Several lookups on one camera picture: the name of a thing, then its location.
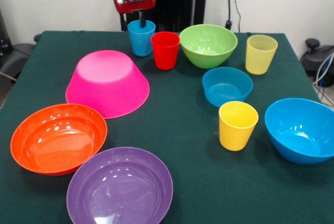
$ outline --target purple bowl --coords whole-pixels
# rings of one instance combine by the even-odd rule
[[[75,224],[158,224],[173,198],[173,181],[155,155],[133,147],[103,151],[73,175],[67,210]]]

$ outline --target green bowl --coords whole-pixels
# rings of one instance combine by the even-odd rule
[[[238,44],[237,37],[229,29],[208,24],[188,27],[181,32],[180,38],[187,58],[205,69],[226,61]]]

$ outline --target pink bowl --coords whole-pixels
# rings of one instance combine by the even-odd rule
[[[66,89],[66,101],[86,105],[112,119],[137,110],[149,92],[148,81],[129,56],[103,50],[79,61]]]

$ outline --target plastic bowl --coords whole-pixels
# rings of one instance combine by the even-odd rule
[[[187,58],[195,66],[205,69],[226,61],[238,44],[237,37],[229,29],[208,24],[184,29],[180,39]]]
[[[173,181],[154,154],[133,147],[103,151],[73,175],[67,210],[74,224],[158,224],[173,198]]]
[[[307,99],[276,101],[266,111],[266,127],[277,151],[297,164],[313,164],[334,156],[334,111]]]
[[[205,97],[218,108],[229,101],[244,102],[253,89],[252,79],[243,71],[231,67],[207,71],[202,84]]]
[[[129,56],[103,50],[79,61],[66,89],[66,101],[94,108],[112,119],[137,110],[149,92],[147,79]]]
[[[103,117],[83,105],[60,104],[26,118],[10,143],[14,160],[45,175],[65,175],[95,155],[107,134]]]

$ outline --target table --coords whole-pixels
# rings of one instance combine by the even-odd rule
[[[244,68],[249,33],[222,66]],[[49,177],[22,169],[12,159],[10,138],[31,113],[65,103],[65,89],[77,62],[103,49],[133,58],[150,82],[146,103],[134,113],[107,120],[102,150],[133,146],[160,157],[174,181],[171,208],[162,223],[333,223],[334,160],[299,166],[284,160],[266,133],[264,112],[285,97],[317,100],[302,65],[284,34],[265,75],[250,75],[254,90],[247,102],[259,122],[239,152],[219,143],[218,109],[201,88],[206,70],[193,66],[182,50],[168,72],[152,56],[133,56],[123,32],[44,32],[0,113],[0,217],[2,223],[70,223],[66,191],[72,175]]]

